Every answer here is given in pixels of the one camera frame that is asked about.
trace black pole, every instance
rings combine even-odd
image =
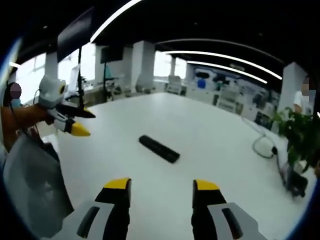
[[[78,64],[80,65],[81,62],[81,52],[82,47],[79,48],[79,54],[78,54]],[[79,68],[79,74],[78,74],[78,93],[79,93],[79,106],[81,109],[85,107],[84,104],[84,90],[82,89],[82,79],[81,79],[81,66]]]

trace potted plant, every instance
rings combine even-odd
[[[320,121],[312,115],[294,112],[290,107],[276,113],[273,119],[278,123],[278,134],[288,139],[288,163],[295,166],[306,161],[303,173],[313,165],[314,154],[320,148]]]

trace white shirt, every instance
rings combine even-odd
[[[301,113],[305,115],[307,114],[307,108],[309,105],[309,96],[303,96],[301,91],[297,91],[294,95],[293,104],[301,107]]]

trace white tabletop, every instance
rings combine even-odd
[[[59,134],[61,169],[73,207],[94,200],[112,179],[130,177],[128,240],[193,240],[193,180],[218,184],[259,224],[269,240],[283,240],[304,213],[316,184],[311,170],[305,198],[282,186],[276,160],[252,149],[258,133],[235,114],[185,97],[157,93],[96,105],[79,119],[90,137]],[[180,153],[166,162],[138,142],[141,135]],[[271,137],[280,145],[276,135]],[[270,150],[267,142],[259,146]]]

